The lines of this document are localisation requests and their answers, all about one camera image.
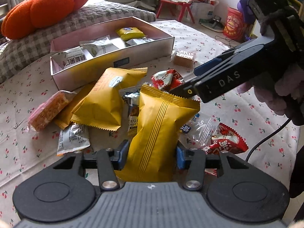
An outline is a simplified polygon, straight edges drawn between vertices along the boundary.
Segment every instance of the gray checkered fabric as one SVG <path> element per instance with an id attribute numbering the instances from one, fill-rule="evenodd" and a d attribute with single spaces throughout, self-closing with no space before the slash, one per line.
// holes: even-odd
<path id="1" fill-rule="evenodd" d="M 48 54 L 53 39 L 86 26 L 128 16 L 134 16 L 147 22 L 156 19 L 152 12 L 103 1 L 84 6 L 67 16 L 62 22 L 46 29 L 39 29 L 23 39 L 0 41 L 0 83 Z"/>

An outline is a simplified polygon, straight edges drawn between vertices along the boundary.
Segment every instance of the red container with cartoon face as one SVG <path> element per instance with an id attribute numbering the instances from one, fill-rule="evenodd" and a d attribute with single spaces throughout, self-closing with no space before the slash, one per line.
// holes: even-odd
<path id="1" fill-rule="evenodd" d="M 234 9 L 228 8 L 227 22 L 223 34 L 230 39 L 239 41 L 243 37 L 244 18 L 243 14 Z"/>

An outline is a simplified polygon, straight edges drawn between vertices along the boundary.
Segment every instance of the orange plush pillow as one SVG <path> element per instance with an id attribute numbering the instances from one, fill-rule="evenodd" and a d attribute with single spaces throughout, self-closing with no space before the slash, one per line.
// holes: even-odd
<path id="1" fill-rule="evenodd" d="M 88 0 L 24 0 L 9 11 L 1 32 L 9 39 L 21 39 L 38 28 L 46 28 L 80 9 Z"/>

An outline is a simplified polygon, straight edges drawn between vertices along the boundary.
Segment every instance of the yellow snack packet in box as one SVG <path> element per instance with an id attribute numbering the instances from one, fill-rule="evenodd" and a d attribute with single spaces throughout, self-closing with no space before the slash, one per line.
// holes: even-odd
<path id="1" fill-rule="evenodd" d="M 90 93 L 83 99 L 71 120 L 116 131 L 121 126 L 124 105 L 119 90 L 135 86 L 147 71 L 148 68 L 107 68 Z"/>
<path id="2" fill-rule="evenodd" d="M 137 135 L 124 169 L 124 181 L 167 182 L 174 173 L 180 127 L 200 110 L 198 101 L 181 98 L 143 85 L 139 95 Z"/>
<path id="3" fill-rule="evenodd" d="M 64 107 L 64 109 L 55 117 L 54 122 L 59 128 L 65 129 L 67 126 L 69 126 L 75 108 L 79 108 L 79 105 L 82 103 L 83 99 L 89 94 L 95 84 L 96 81 L 86 84 L 79 91 L 79 93 L 77 93 L 73 100 L 66 107 Z"/>
<path id="4" fill-rule="evenodd" d="M 145 37 L 145 34 L 136 27 L 121 28 L 116 30 L 116 33 L 124 41 L 128 41 L 130 39 L 142 39 L 143 37 Z"/>

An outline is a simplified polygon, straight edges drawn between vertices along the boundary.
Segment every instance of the cardboard box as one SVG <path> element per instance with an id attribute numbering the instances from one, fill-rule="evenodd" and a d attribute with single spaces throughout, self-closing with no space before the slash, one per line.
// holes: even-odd
<path id="1" fill-rule="evenodd" d="M 152 42 L 127 46 L 121 41 L 117 29 L 137 27 Z M 59 52 L 79 46 L 79 41 L 110 35 L 119 49 L 93 59 L 62 69 L 51 57 L 51 76 L 59 90 L 72 91 L 89 82 L 98 80 L 110 67 L 131 68 L 134 65 L 168 56 L 172 52 L 174 37 L 136 17 L 126 17 L 98 23 L 67 33 L 51 42 L 51 51 Z"/>

